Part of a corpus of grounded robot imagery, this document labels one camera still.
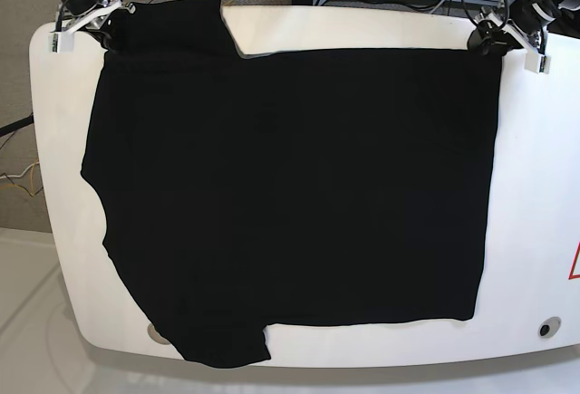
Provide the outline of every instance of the gray carpet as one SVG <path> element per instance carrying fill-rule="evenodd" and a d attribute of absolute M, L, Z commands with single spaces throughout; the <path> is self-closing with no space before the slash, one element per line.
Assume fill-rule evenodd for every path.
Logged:
<path fill-rule="evenodd" d="M 149 0 L 126 0 L 147 3 Z M 288 0 L 237 0 L 236 5 L 281 5 Z M 353 2 L 332 2 L 329 5 L 360 6 Z M 34 31 L 53 21 L 58 0 L 0 0 L 0 126 L 30 114 L 32 103 L 28 72 L 28 44 Z M 370 8 L 405 9 L 394 5 L 366 5 Z M 0 145 L 7 138 L 0 139 Z M 0 173 L 20 173 L 37 159 L 34 128 L 19 131 L 0 150 Z M 34 171 L 34 186 L 41 187 L 42 170 Z M 29 197 L 23 190 L 4 189 L 0 180 L 0 227 L 50 231 L 44 193 Z M 28 178 L 19 180 L 30 186 Z"/>

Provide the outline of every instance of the round hole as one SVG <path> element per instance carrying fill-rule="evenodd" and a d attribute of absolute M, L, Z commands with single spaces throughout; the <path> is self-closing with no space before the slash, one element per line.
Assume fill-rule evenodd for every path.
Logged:
<path fill-rule="evenodd" d="M 559 331 L 560 326 L 562 326 L 562 320 L 559 317 L 552 317 L 540 324 L 537 333 L 542 339 L 552 338 Z"/>
<path fill-rule="evenodd" d="M 152 340 L 154 340 L 156 343 L 158 344 L 162 344 L 164 346 L 168 346 L 171 343 L 169 341 L 167 341 L 166 339 L 164 339 L 159 332 L 157 332 L 157 330 L 155 329 L 155 326 L 153 326 L 153 324 L 150 324 L 147 327 L 147 333 L 149 334 L 149 336 L 151 337 Z"/>

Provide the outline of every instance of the white tabletop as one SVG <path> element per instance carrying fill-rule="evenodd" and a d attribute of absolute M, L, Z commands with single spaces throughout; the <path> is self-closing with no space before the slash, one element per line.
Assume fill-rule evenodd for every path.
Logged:
<path fill-rule="evenodd" d="M 336 7 L 228 7 L 224 17 L 247 54 L 463 49 L 472 28 L 445 16 Z M 49 30 L 49 24 L 39 28 L 30 46 L 35 129 L 54 239 L 82 335 L 106 349 L 179 358 L 172 346 L 147 334 L 149 321 L 102 247 L 106 223 L 99 198 L 79 173 L 104 51 L 77 34 L 74 53 L 48 53 Z M 548 50 L 549 75 L 524 71 L 522 51 L 504 60 L 486 263 L 473 320 L 275 325 L 266 332 L 273 359 L 258 365 L 414 365 L 580 343 L 580 278 L 569 279 L 580 240 L 580 42 L 550 35 Z M 360 67 L 345 67 L 345 78 L 350 69 Z M 580 274 L 580 265 L 576 270 Z M 554 316 L 562 319 L 560 331 L 540 338 L 540 325 Z"/>

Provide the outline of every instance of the t-shirt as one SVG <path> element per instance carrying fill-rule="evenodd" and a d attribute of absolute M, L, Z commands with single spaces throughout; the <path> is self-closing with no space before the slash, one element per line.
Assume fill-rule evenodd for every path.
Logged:
<path fill-rule="evenodd" d="M 124 47 L 105 54 L 82 176 L 120 278 L 184 359 L 269 360 L 274 323 L 474 316 L 500 57 L 246 57 L 218 0 L 111 21 Z"/>

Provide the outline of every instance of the black fabric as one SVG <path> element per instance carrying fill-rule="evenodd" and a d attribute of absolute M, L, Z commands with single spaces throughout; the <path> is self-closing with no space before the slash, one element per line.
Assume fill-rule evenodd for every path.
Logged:
<path fill-rule="evenodd" d="M 499 57 L 244 59 L 218 0 L 115 21 L 82 176 L 122 281 L 186 360 L 268 360 L 273 323 L 473 317 Z"/>

